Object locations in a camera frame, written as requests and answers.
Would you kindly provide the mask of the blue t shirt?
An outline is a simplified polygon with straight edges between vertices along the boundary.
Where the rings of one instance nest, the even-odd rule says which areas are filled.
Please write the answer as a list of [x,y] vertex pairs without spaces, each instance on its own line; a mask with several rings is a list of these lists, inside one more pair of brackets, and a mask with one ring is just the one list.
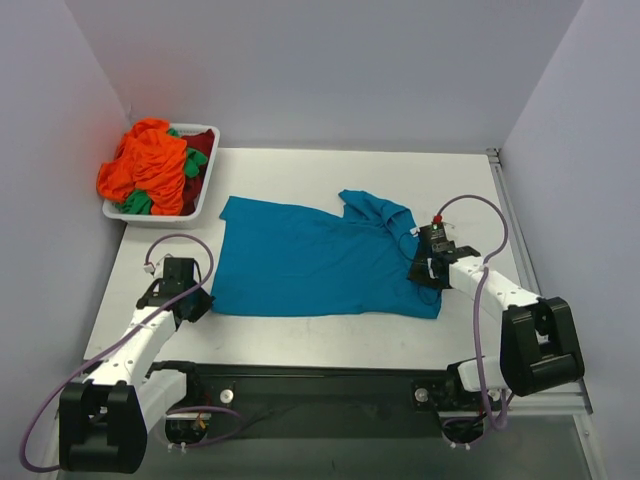
[[441,294],[408,278],[418,241],[407,207],[343,190],[340,216],[232,196],[212,294],[215,312],[303,317],[438,317]]

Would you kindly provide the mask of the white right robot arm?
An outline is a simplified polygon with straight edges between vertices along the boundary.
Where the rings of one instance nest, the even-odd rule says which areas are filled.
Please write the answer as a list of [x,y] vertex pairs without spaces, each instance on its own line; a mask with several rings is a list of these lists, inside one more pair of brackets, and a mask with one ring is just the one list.
[[448,404],[465,408],[482,390],[507,389],[524,397],[581,380],[584,360],[568,303],[543,298],[492,270],[470,246],[456,246],[441,223],[417,230],[408,278],[420,286],[452,289],[474,302],[500,326],[494,357],[452,364],[443,383]]

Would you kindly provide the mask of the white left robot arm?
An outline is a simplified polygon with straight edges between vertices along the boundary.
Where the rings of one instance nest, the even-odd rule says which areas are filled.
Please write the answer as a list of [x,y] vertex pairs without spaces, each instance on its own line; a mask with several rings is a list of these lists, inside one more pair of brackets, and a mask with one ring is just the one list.
[[193,258],[167,257],[138,299],[122,343],[59,398],[59,463],[64,471],[131,474],[144,458],[148,432],[172,405],[195,409],[202,387],[183,373],[152,373],[163,345],[184,322],[213,304]]

